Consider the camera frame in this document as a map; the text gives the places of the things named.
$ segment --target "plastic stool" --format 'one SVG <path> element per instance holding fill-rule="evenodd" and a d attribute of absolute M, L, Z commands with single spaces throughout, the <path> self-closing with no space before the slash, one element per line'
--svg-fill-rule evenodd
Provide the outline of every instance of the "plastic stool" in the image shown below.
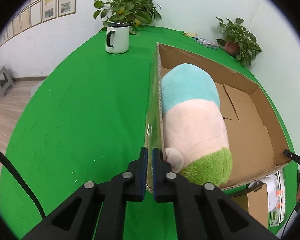
<path fill-rule="evenodd" d="M 0 75 L 3 74 L 5 79 L 4 79 L 4 83 L 2 84 L 3 86 L 1 86 L 1 83 L 0 83 L 0 96 L 1 98 L 4 98 L 5 95 L 5 91 L 9 88 L 9 86 L 14 86 L 14 82 L 8 72 L 8 70 L 6 69 L 6 67 L 4 65 L 2 65 L 0 67 Z"/>

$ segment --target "small cardboard box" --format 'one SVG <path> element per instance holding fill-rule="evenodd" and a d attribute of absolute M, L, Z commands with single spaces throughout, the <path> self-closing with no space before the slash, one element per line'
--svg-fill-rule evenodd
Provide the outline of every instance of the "small cardboard box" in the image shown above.
<path fill-rule="evenodd" d="M 205 70 L 216 83 L 220 111 L 226 124 L 233 157 L 232 174 L 220 185 L 229 189 L 248 184 L 282 169 L 288 143 L 272 106 L 259 85 L 246 76 L 206 57 L 158 43 L 151 67 L 146 113 L 145 147 L 148 148 L 147 189 L 152 191 L 152 150 L 164 154 L 161 77 L 182 63 Z"/>
<path fill-rule="evenodd" d="M 247 188 L 230 195 L 231 199 L 265 228 L 268 228 L 267 185 Z"/>

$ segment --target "pink plush fabric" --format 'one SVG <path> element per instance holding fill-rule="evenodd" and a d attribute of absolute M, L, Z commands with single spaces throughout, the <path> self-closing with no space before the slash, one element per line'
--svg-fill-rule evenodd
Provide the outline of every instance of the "pink plush fabric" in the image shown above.
<path fill-rule="evenodd" d="M 163 116 L 163 130 L 164 147 L 183 155 L 183 168 L 229 147 L 225 123 L 213 101 L 191 99 L 175 105 Z"/>

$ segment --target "black mug handle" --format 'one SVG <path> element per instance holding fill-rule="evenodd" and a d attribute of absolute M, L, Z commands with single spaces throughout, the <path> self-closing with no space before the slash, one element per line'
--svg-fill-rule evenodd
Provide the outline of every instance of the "black mug handle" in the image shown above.
<path fill-rule="evenodd" d="M 108 34 L 107 34 L 107 42 L 106 42 L 106 43 L 107 43 L 107 46 L 108 46 L 108 47 L 113 48 L 114 46 L 110 44 L 110 37 L 111 37 L 111 34 L 114 34 L 114 31 L 109 31 L 109 32 L 108 32 Z"/>

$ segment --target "green tablecloth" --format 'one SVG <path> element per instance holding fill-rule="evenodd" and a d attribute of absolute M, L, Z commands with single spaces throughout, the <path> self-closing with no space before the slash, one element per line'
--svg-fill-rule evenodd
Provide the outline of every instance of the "green tablecloth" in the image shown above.
<path fill-rule="evenodd" d="M 203 55 L 256 81 L 221 49 L 207 49 L 178 31 L 142 29 L 140 36 L 130 36 L 129 51 L 120 55 L 105 52 L 105 32 L 95 35 L 38 89 L 6 151 L 46 214 L 84 182 L 108 181 L 138 158 L 144 144 L 150 65 L 157 42 Z M 296 169 L 292 163 L 284 173 L 288 213 L 295 204 Z M 5 168 L 0 180 L 0 211 L 19 238 L 41 220 Z M 177 239 L 172 204 L 156 204 L 150 194 L 142 203 L 128 203 L 124 239 Z"/>

